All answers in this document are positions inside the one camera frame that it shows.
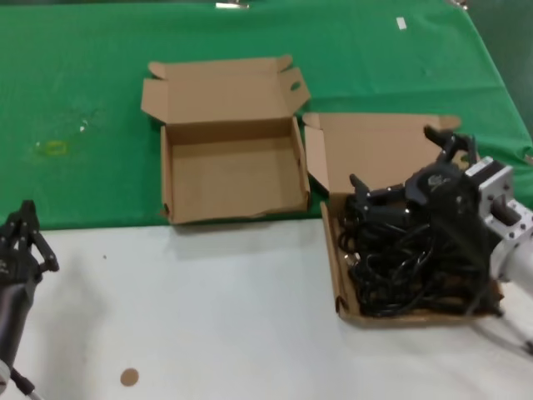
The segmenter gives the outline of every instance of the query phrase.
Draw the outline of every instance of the box flap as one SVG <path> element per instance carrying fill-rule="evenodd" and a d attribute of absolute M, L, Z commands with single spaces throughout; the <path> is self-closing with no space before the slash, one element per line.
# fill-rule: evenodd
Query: box flap
<path fill-rule="evenodd" d="M 461 125 L 453 116 L 380 113 L 313 112 L 303 121 L 307 170 L 330 193 L 352 193 L 351 173 L 371 189 L 403 183 L 440 150 L 424 126 Z"/>
<path fill-rule="evenodd" d="M 214 62 L 150 62 L 142 110 L 169 124 L 291 116 L 310 97 L 291 56 Z"/>

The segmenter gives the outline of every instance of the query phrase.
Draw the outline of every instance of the brown dot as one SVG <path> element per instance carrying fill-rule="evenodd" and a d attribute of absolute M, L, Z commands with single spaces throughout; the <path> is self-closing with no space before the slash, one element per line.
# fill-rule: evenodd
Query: brown dot
<path fill-rule="evenodd" d="M 120 383 L 126 387 L 133 386 L 139 380 L 139 372 L 135 368 L 124 370 L 120 376 Z"/>

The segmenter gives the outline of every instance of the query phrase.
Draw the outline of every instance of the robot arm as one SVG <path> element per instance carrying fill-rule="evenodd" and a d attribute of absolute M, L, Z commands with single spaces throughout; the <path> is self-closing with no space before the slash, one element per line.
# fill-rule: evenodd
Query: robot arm
<path fill-rule="evenodd" d="M 59 269 L 56 256 L 39 228 L 32 201 L 23 202 L 0 226 L 0 394 L 9 378 L 23 379 L 13 369 L 13 363 L 35 288 L 44 272 Z M 32 255 L 33 246 L 41 254 L 42 263 Z"/>
<path fill-rule="evenodd" d="M 352 175 L 351 206 L 366 218 L 393 218 L 400 225 L 429 217 L 481 270 L 533 296 L 533 212 L 514 199 L 512 168 L 490 157 L 476 162 L 472 139 L 431 127 L 424 132 L 442 149 L 436 161 L 403 185 L 373 192 Z M 468 158 L 465 171 L 452 163 L 459 151 Z M 388 207 L 399 199 L 405 210 Z"/>

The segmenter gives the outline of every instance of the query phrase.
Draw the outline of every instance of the cardboard box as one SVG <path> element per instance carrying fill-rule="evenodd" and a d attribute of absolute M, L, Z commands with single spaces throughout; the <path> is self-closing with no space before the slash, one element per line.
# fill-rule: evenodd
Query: cardboard box
<path fill-rule="evenodd" d="M 161 130 L 170 223 L 305 211 L 306 158 L 293 116 L 310 97 L 290 56 L 150 62 L 142 110 Z"/>
<path fill-rule="evenodd" d="M 458 117 L 371 113 L 308 113 L 303 117 L 309 173 L 330 193 L 330 203 L 321 204 L 322 220 L 339 317 L 359 323 L 464 322 L 460 316 L 416 311 L 396 318 L 362 316 L 351 279 L 346 254 L 337 246 L 338 215 L 346 196 L 352 194 L 349 176 L 355 173 L 370 189 L 403 183 L 414 172 L 433 163 L 440 149 L 427 140 L 425 125 L 455 129 Z"/>

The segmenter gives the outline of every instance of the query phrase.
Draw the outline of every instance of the table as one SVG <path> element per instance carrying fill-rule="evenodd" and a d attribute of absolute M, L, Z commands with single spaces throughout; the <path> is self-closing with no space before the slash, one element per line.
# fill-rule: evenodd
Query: table
<path fill-rule="evenodd" d="M 309 111 L 461 117 L 482 156 L 515 167 L 517 199 L 533 207 L 531 138 L 468 14 L 445 0 L 1 11 L 0 220 L 32 198 L 49 229 L 166 223 L 158 127 L 139 109 L 148 62 L 286 53 Z M 277 218 L 318 218 L 323 198 L 313 190 L 309 213 Z"/>
<path fill-rule="evenodd" d="M 531 398 L 533 363 L 469 327 L 340 320 L 319 220 L 45 234 L 62 270 L 16 364 L 47 400 Z M 533 333 L 531 300 L 505 293 Z"/>

